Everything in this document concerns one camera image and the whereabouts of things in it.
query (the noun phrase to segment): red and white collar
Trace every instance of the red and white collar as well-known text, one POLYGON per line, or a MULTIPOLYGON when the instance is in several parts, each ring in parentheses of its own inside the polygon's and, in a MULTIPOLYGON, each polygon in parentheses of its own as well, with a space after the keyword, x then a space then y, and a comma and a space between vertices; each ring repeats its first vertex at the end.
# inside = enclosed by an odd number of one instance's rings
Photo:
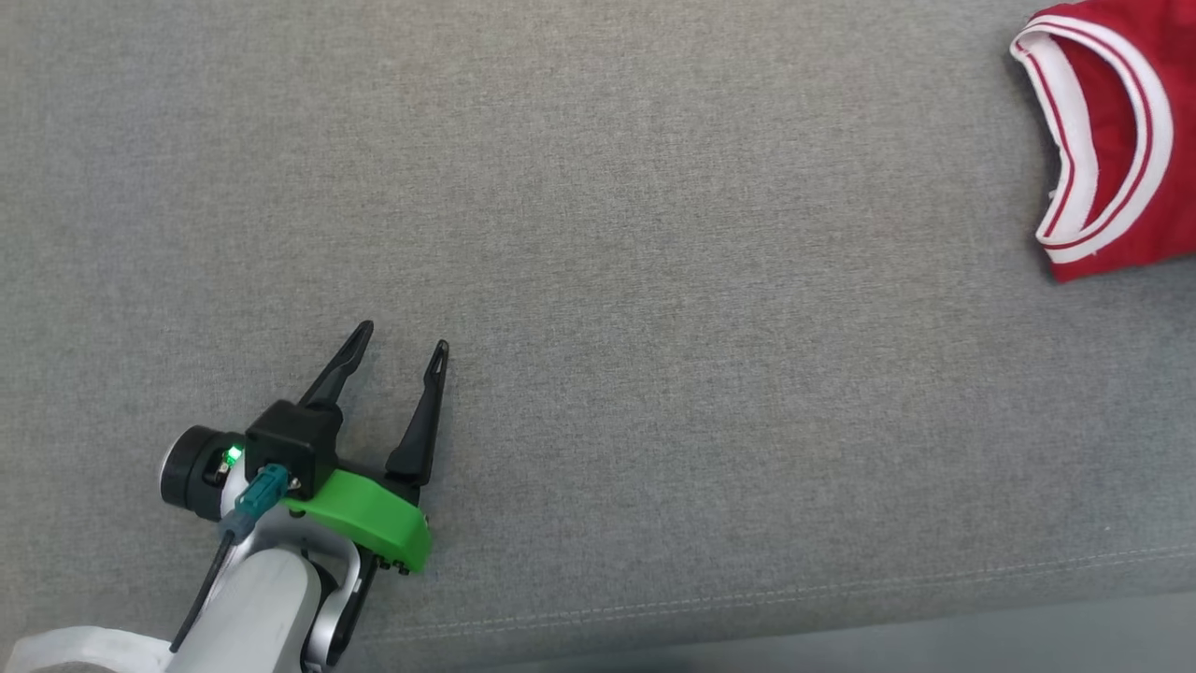
MULTIPOLYGON (((1081 6, 1055 10, 1072 13, 1078 7, 1081 6)), ((1011 51, 1030 74, 1051 135, 1060 147, 1062 167, 1058 185, 1037 231, 1056 275, 1061 280, 1070 280, 1117 265, 1154 261, 1131 255, 1133 258, 1124 262, 1106 259, 1103 264, 1081 263, 1067 268, 1106 250, 1130 231, 1164 184, 1174 147, 1176 127, 1167 91, 1154 66, 1130 39, 1111 27, 1060 13, 1036 16, 1018 33, 1011 51), (1100 157, 1093 142, 1090 102, 1058 38, 1081 45, 1104 60, 1116 72, 1133 110, 1136 131, 1133 160, 1119 189, 1099 212, 1094 212, 1098 209, 1094 200, 1100 157)))

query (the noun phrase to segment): red shirt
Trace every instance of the red shirt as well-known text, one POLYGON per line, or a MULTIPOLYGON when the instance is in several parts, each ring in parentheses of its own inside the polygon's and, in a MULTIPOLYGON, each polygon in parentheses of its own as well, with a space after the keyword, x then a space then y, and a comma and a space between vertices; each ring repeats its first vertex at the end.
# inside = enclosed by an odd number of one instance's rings
POLYGON ((1196 252, 1196 0, 1058 5, 1011 50, 1060 147, 1037 232, 1055 277, 1196 252))

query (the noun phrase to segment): stitching line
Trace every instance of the stitching line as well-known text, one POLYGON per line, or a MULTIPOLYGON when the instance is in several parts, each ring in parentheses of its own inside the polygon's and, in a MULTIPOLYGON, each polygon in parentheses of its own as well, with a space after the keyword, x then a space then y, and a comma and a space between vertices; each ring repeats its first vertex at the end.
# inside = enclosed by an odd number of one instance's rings
MULTIPOLYGON (((660 608, 660 607, 676 607, 676 606, 694 605, 694 604, 724 604, 724 602, 745 601, 745 600, 746 601, 755 601, 755 599, 765 599, 765 598, 770 598, 770 596, 782 596, 782 595, 791 595, 791 594, 808 594, 808 593, 816 593, 816 592, 828 592, 828 591, 834 591, 834 589, 847 589, 847 588, 855 588, 855 587, 868 587, 868 586, 873 586, 873 585, 893 585, 893 583, 908 585, 908 583, 917 583, 917 582, 925 582, 925 581, 938 581, 938 582, 930 582, 929 585, 919 585, 919 586, 934 586, 934 585, 941 585, 941 583, 950 583, 952 581, 952 579, 966 577, 969 575, 995 575, 995 574, 1011 573, 1011 571, 1017 571, 1017 570, 1030 570, 1030 569, 1035 569, 1035 568, 1043 568, 1045 565, 1061 565, 1061 564, 1067 564, 1067 563, 1084 563, 1084 562, 1090 562, 1090 561, 1099 561, 1099 559, 1106 559, 1106 558, 1117 558, 1117 557, 1123 557, 1123 556, 1136 556, 1136 555, 1146 555, 1146 553, 1173 552, 1173 551, 1178 551, 1178 550, 1189 550, 1189 549, 1192 549, 1192 547, 1196 547, 1196 543, 1189 543, 1189 544, 1185 544, 1185 545, 1174 545, 1174 546, 1168 546, 1168 547, 1151 547, 1151 549, 1131 550, 1131 551, 1124 551, 1124 552, 1099 553, 1099 555, 1093 555, 1093 556, 1084 556, 1084 557, 1075 557, 1075 558, 1064 558, 1064 559, 1061 559, 1061 561, 1044 561, 1044 562, 1038 562, 1038 563, 1021 563, 1021 564, 1017 564, 1017 565, 1003 565, 1003 567, 999 567, 999 568, 981 569, 981 570, 962 570, 962 571, 954 571, 954 573, 940 573, 940 574, 932 574, 932 575, 908 575, 908 576, 901 576, 901 577, 886 577, 886 579, 881 579, 881 580, 861 580, 861 581, 856 581, 856 582, 842 582, 842 583, 837 583, 837 585, 822 585, 822 586, 817 586, 817 587, 791 587, 791 588, 787 588, 787 589, 773 589, 773 591, 768 591, 768 592, 749 592, 749 593, 740 593, 740 594, 728 594, 728 595, 724 595, 724 596, 703 596, 703 598, 696 598, 696 599, 683 599, 683 600, 670 600, 670 601, 657 601, 657 602, 641 602, 641 604, 622 605, 622 606, 612 606, 612 607, 592 607, 592 608, 586 608, 586 610, 572 610, 572 611, 563 611, 563 612, 548 612, 548 613, 542 613, 542 614, 523 614, 523 616, 514 616, 514 617, 499 617, 499 618, 492 618, 492 619, 448 622, 448 623, 444 623, 444 624, 427 624, 427 625, 423 625, 423 626, 405 626, 405 628, 398 629, 397 631, 393 631, 393 632, 398 634, 398 635, 402 635, 402 634, 414 634, 414 632, 420 632, 420 631, 444 631, 444 630, 453 630, 453 629, 462 629, 462 628, 488 626, 488 625, 494 625, 494 624, 509 624, 509 623, 517 623, 517 622, 542 622, 542 620, 548 620, 548 619, 563 620, 565 623, 570 623, 570 622, 575 622, 576 620, 574 618, 591 616, 591 614, 605 614, 605 613, 611 613, 611 612, 629 612, 629 611, 645 611, 645 610, 654 610, 654 608, 660 608)), ((1159 561, 1159 559, 1177 558, 1177 557, 1183 557, 1183 556, 1196 556, 1196 555, 1174 555, 1174 556, 1157 557, 1157 558, 1151 558, 1151 559, 1134 559, 1134 561, 1159 561)), ((1094 565, 1086 565, 1085 568, 1102 568, 1102 567, 1105 567, 1105 565, 1119 565, 1121 563, 1129 563, 1129 562, 1118 562, 1118 563, 1115 563, 1115 564, 1094 564, 1094 565)), ((1035 574, 1033 573, 1024 573, 1024 574, 1019 574, 1019 575, 1035 575, 1035 574)), ((868 591, 879 592, 879 591, 884 591, 884 588, 874 588, 874 589, 868 589, 868 591)), ((843 594, 834 594, 834 595, 847 595, 847 594, 853 594, 853 593, 861 593, 861 592, 844 592, 843 594)), ((744 605, 769 605, 770 602, 783 602, 783 601, 763 601, 763 602, 758 602, 757 601, 757 602, 749 602, 749 604, 744 604, 744 605)), ((702 607, 700 607, 697 610, 709 610, 712 607, 715 607, 715 606, 702 606, 702 607)), ((742 605, 727 605, 727 606, 722 606, 722 607, 742 607, 742 605)), ((688 612, 690 610, 692 610, 692 608, 687 608, 687 610, 683 610, 681 612, 688 612)), ((630 616, 626 616, 626 617, 645 617, 645 616, 649 616, 649 614, 651 616, 654 616, 654 614, 672 614, 673 612, 675 611, 651 612, 651 613, 645 613, 645 614, 636 613, 636 614, 630 614, 630 616)), ((603 620, 608 620, 608 619, 609 618, 592 619, 591 622, 603 622, 603 620)), ((500 631, 500 630, 511 630, 511 629, 494 629, 493 631, 500 631)), ((476 631, 468 631, 468 632, 464 632, 464 634, 451 634, 451 635, 471 635, 471 634, 488 632, 488 631, 492 631, 492 630, 482 629, 482 630, 476 630, 476 631)), ((428 635, 428 636, 423 636, 423 637, 431 638, 431 637, 438 637, 438 636, 435 636, 435 635, 428 635)), ((398 640, 396 640, 396 638, 390 637, 389 635, 378 634, 378 635, 373 635, 373 636, 362 635, 362 636, 359 636, 359 640, 360 641, 366 641, 366 642, 403 642, 403 641, 420 640, 420 637, 407 637, 407 638, 398 638, 398 640)))
POLYGON ((635 618, 640 618, 640 617, 658 617, 658 616, 661 616, 661 614, 679 614, 679 613, 685 613, 685 612, 702 612, 702 611, 707 611, 707 610, 714 610, 716 607, 722 607, 722 608, 758 607, 758 606, 763 606, 763 605, 774 605, 774 604, 782 604, 782 602, 799 602, 799 601, 807 601, 807 600, 814 600, 814 599, 829 599, 829 598, 847 596, 847 595, 855 595, 855 594, 872 594, 872 593, 878 593, 878 592, 893 592, 893 591, 903 591, 903 589, 916 589, 916 588, 922 588, 922 587, 934 587, 934 586, 952 585, 952 583, 971 585, 971 583, 977 583, 977 582, 995 582, 995 581, 1005 580, 1005 579, 1008 579, 1008 577, 1030 577, 1030 576, 1036 576, 1036 575, 1050 575, 1050 574, 1054 574, 1054 573, 1067 573, 1069 570, 1088 570, 1088 569, 1092 569, 1092 568, 1107 568, 1107 567, 1112 567, 1112 565, 1123 565, 1123 564, 1128 564, 1128 563, 1145 563, 1145 562, 1152 562, 1152 561, 1165 561, 1165 559, 1168 559, 1168 558, 1186 558, 1186 557, 1194 557, 1194 556, 1196 556, 1196 552, 1183 552, 1183 553, 1176 553, 1176 555, 1168 555, 1168 556, 1158 556, 1158 557, 1151 557, 1151 558, 1128 558, 1128 559, 1123 559, 1123 561, 1113 561, 1113 562, 1110 562, 1110 563, 1096 563, 1096 564, 1084 565, 1084 567, 1079 567, 1079 568, 1055 568, 1055 569, 1051 569, 1051 570, 1036 570, 1036 571, 1032 571, 1032 573, 1020 573, 1020 574, 1017 574, 1017 575, 999 575, 999 576, 989 576, 989 577, 972 577, 970 580, 946 580, 946 581, 940 581, 940 582, 928 582, 928 583, 923 583, 923 585, 905 585, 905 586, 898 586, 898 587, 872 587, 872 588, 868 588, 868 589, 858 589, 858 591, 854 591, 854 592, 840 592, 840 593, 830 593, 830 594, 819 594, 819 595, 813 595, 813 596, 789 596, 789 598, 783 598, 783 599, 774 599, 774 600, 767 600, 767 601, 740 602, 740 604, 730 604, 730 605, 722 605, 722 606, 701 605, 701 606, 696 606, 696 607, 683 607, 683 608, 678 608, 678 610, 660 610, 660 611, 654 611, 654 612, 637 612, 637 613, 634 613, 634 614, 612 614, 612 616, 608 616, 608 617, 598 617, 598 618, 590 618, 590 619, 573 619, 573 620, 547 622, 547 623, 543 623, 543 624, 518 624, 518 625, 514 625, 514 626, 500 626, 498 629, 474 629, 474 630, 466 630, 466 631, 450 631, 450 632, 445 632, 445 634, 423 634, 423 635, 399 637, 399 638, 365 638, 365 641, 366 642, 399 642, 401 643, 401 642, 411 642, 411 641, 429 641, 429 640, 437 640, 437 638, 453 638, 453 637, 475 636, 475 635, 478 635, 478 634, 499 634, 499 632, 502 632, 502 631, 525 631, 525 630, 531 630, 531 629, 549 629, 549 628, 554 628, 554 626, 567 626, 567 625, 575 625, 575 624, 590 624, 590 623, 597 623, 597 622, 616 622, 616 620, 621 620, 621 619, 635 619, 635 618))

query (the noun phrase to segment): teal cable connector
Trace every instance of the teal cable connector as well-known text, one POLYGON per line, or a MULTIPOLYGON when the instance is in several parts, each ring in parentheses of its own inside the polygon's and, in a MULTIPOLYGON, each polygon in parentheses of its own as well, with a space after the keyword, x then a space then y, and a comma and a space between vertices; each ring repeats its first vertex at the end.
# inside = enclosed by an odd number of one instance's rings
POLYGON ((232 544, 239 545, 254 532, 257 520, 287 495, 289 485, 291 476, 287 475, 287 469, 273 464, 262 469, 249 487, 237 496, 233 510, 216 525, 220 539, 224 539, 226 533, 232 533, 232 544))

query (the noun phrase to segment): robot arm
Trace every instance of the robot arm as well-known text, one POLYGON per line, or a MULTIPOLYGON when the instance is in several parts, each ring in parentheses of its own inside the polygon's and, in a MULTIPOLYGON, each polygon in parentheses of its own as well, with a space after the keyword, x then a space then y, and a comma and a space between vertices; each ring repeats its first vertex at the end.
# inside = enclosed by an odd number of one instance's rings
POLYGON ((224 521, 228 536, 196 598, 197 619, 193 625, 189 617, 170 651, 133 634, 63 629, 18 643, 5 672, 67 661, 130 673, 330 672, 376 574, 417 573, 431 549, 419 498, 432 471, 448 344, 437 345, 407 433, 374 470, 336 455, 337 400, 372 332, 372 322, 359 324, 299 403, 270 405, 243 434, 193 427, 167 452, 163 500, 224 521), (230 527, 238 498, 268 466, 286 470, 285 497, 260 519, 230 527), (78 656, 65 659, 71 655, 78 656))

